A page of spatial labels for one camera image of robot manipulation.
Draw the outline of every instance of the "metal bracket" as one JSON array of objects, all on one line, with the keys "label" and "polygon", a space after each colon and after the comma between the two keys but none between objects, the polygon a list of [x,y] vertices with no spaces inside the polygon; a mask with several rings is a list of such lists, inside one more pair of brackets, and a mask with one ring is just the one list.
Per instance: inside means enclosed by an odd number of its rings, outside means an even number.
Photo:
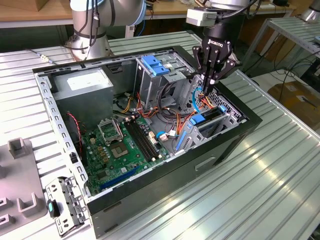
[{"label": "metal bracket", "polygon": [[14,159],[18,159],[28,155],[28,149],[24,140],[21,137],[8,141],[7,146],[9,152],[11,153]]},{"label": "metal bracket", "polygon": [[15,219],[10,216],[9,214],[0,216],[0,229],[4,229],[6,227],[8,227],[11,224],[15,223]]},{"label": "metal bracket", "polygon": [[27,206],[25,202],[23,202],[20,198],[16,199],[16,204],[18,206],[18,211],[19,213],[22,213],[22,215],[25,218],[28,218],[42,210],[41,202],[39,201],[37,195],[32,192],[31,193],[32,197],[32,205]]},{"label": "metal bracket", "polygon": [[57,202],[59,216],[54,218],[61,237],[79,228],[89,218],[75,177],[58,177],[45,187],[49,200]]}]

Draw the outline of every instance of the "aluminum extrusion table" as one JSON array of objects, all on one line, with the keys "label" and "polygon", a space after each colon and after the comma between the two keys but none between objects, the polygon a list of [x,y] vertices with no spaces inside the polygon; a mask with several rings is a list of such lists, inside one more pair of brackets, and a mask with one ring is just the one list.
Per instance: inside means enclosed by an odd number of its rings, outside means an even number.
[{"label": "aluminum extrusion table", "polygon": [[294,62],[290,64],[291,66],[296,60],[299,59],[299,55],[303,49],[311,54],[317,53],[315,56],[318,58],[320,57],[320,45],[314,41],[316,36],[320,36],[320,21],[316,24],[310,24],[298,17],[269,18],[264,21],[262,27],[246,52],[243,59],[242,69],[248,65],[251,54],[256,49],[259,41],[263,37],[268,27],[274,29],[275,32],[271,36],[270,40],[266,43],[265,47],[261,51],[261,54],[267,51],[272,42],[276,39],[277,35],[280,34],[300,46],[300,50],[297,51],[295,57],[293,58]]},{"label": "aluminum extrusion table", "polygon": [[[176,32],[111,40],[115,54],[200,39]],[[62,47],[38,49],[72,62]],[[69,176],[31,69],[44,67],[28,51],[0,53],[0,144],[32,141],[43,188]],[[222,164],[119,225],[101,239],[307,239],[320,223],[320,137],[237,70],[222,82],[263,122]],[[59,239],[49,214],[1,239]],[[85,224],[65,239],[94,239]]]}]

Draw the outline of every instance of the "red cable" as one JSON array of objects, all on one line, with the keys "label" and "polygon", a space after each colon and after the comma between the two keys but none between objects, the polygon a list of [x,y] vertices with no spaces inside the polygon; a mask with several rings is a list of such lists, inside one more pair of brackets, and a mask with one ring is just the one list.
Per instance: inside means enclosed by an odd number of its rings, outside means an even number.
[{"label": "red cable", "polygon": [[76,128],[78,129],[79,144],[80,144],[80,153],[82,153],[81,133],[80,133],[80,127],[79,127],[78,121],[77,121],[77,119],[76,119],[71,113],[68,112],[67,115],[69,115],[70,117],[73,118],[73,120],[74,120],[74,122],[75,122],[75,125],[76,125]]}]

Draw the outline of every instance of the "motherboard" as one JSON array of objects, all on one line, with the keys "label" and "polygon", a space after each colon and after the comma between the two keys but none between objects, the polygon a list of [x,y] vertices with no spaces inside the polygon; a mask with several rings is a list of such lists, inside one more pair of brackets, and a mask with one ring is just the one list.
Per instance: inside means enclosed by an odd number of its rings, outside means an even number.
[{"label": "motherboard", "polygon": [[87,186],[93,196],[170,157],[152,137],[153,132],[143,117],[120,123],[112,121],[82,136]]}]

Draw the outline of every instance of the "blue plastic clip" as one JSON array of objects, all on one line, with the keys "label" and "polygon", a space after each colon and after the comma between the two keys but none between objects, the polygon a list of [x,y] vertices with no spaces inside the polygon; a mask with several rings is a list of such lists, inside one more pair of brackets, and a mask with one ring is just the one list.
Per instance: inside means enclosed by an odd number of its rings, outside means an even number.
[{"label": "blue plastic clip", "polygon": [[149,56],[142,56],[141,57],[142,62],[144,65],[152,72],[155,76],[160,76],[163,74],[167,74],[170,72],[169,69],[165,68],[161,61],[155,58],[153,55]]},{"label": "blue plastic clip", "polygon": [[227,108],[225,106],[220,105],[219,108],[223,113],[227,112]]}]

